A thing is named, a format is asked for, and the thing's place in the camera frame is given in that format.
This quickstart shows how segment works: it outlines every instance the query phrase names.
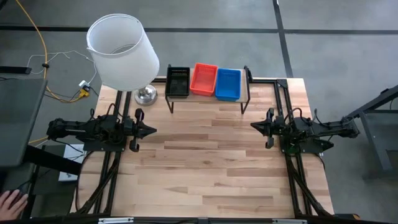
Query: human hand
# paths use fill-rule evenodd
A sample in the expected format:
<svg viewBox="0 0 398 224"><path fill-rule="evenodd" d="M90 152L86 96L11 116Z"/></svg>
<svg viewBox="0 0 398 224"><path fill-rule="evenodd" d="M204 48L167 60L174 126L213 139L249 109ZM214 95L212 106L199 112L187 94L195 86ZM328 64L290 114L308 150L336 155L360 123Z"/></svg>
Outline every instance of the human hand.
<svg viewBox="0 0 398 224"><path fill-rule="evenodd" d="M0 196L0 221L15 220L27 205L27 194L22 196L13 206L12 201L18 196L19 190L4 192Z"/></svg>

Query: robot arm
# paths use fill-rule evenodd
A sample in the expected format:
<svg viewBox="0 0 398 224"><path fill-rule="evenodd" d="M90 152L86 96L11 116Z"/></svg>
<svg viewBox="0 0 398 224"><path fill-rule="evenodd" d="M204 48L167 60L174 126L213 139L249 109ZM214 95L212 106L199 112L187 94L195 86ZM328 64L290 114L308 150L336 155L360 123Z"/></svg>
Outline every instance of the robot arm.
<svg viewBox="0 0 398 224"><path fill-rule="evenodd" d="M250 124L263 136L268 136L268 149L274 145L273 135L283 137L282 142L288 146L289 153L320 153L334 146L332 142L320 137L339 135L343 138L355 138L359 134L353 118L316 123L309 118L298 117L286 124L282 116L276 116L275 120L272 120L273 116L274 109L270 108L264 121Z"/></svg>
<svg viewBox="0 0 398 224"><path fill-rule="evenodd" d="M136 110L135 117L136 122L130 116L120 121L117 115L109 114L97 118L91 117L87 122L65 121L57 118L49 123L47 135L51 140L76 136L85 143L83 149L86 151L122 151L126 137L133 136L129 148L138 152L137 139L142 139L157 130L144 124L142 109Z"/></svg>

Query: wooden table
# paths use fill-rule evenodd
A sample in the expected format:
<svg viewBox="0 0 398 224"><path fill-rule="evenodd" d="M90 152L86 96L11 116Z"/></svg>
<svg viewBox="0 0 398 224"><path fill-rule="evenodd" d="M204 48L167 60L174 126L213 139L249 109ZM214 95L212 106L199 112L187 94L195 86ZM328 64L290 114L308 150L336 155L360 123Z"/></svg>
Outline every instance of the wooden table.
<svg viewBox="0 0 398 224"><path fill-rule="evenodd" d="M303 116L311 116L304 80L291 78L288 84L293 108L300 107ZM244 115L239 104L223 101L179 103L171 114L164 98L165 84L154 86L159 94L156 103L141 108L145 112L145 124L157 128L157 133L139 141L138 153L126 146L112 215L294 216L279 141L275 139L275 146L265 149L267 139L249 125L265 119L268 108L276 108L272 85L251 84L251 101ZM115 99L116 90L102 86L96 114L105 114ZM132 117L136 108L132 97L129 109ZM103 156L103 152L95 152L84 165L79 186L81 205L98 185ZM303 154L303 164L308 187L324 208L333 213L319 158ZM298 195L304 211L302 194L298 192Z"/></svg>

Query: plastic basket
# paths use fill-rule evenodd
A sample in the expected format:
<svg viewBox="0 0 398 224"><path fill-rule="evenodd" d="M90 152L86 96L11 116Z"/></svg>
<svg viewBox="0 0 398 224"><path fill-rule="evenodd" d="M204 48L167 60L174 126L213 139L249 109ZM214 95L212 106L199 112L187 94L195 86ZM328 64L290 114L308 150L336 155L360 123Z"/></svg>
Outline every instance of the plastic basket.
<svg viewBox="0 0 398 224"><path fill-rule="evenodd" d="M218 69L216 97L226 101L236 101L241 97L241 71Z"/></svg>
<svg viewBox="0 0 398 224"><path fill-rule="evenodd" d="M216 86L217 66L196 63L190 89L192 93L211 96Z"/></svg>
<svg viewBox="0 0 398 224"><path fill-rule="evenodd" d="M189 76L188 67L167 68L165 95L170 98L186 98L189 95Z"/></svg>

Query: concrete floor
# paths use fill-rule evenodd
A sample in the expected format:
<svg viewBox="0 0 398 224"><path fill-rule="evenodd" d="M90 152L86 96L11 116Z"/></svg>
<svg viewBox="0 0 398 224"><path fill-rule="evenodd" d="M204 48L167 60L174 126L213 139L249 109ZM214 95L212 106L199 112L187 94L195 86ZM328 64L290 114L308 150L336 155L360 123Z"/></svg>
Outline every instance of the concrete floor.
<svg viewBox="0 0 398 224"><path fill-rule="evenodd" d="M40 26L90 26L110 13L126 13L151 28L276 29L272 0L35 0L21 1ZM285 29L397 30L395 0L279 0ZM10 0L0 11L0 23L29 25ZM77 50L88 55L84 32L43 32L49 52ZM151 32L148 37L160 60L194 66L248 65L255 77L286 77L279 35L250 33ZM0 31L0 64L24 66L32 54L42 54L35 32ZM397 35L286 34L293 76L304 78L312 109L321 120L336 120L398 84ZM40 69L36 58L31 66ZM49 87L72 95L81 80L89 80L92 64L71 54L50 63ZM97 77L93 87L98 90ZM73 104L44 98L32 139L41 138L50 120L84 120L96 104L95 95ZM357 124L364 133L361 122ZM68 138L68 142L77 140ZM398 223L398 182L365 182L362 175L378 168L364 134L356 139L333 138L325 153L326 176L336 213L357 213L365 220Z"/></svg>

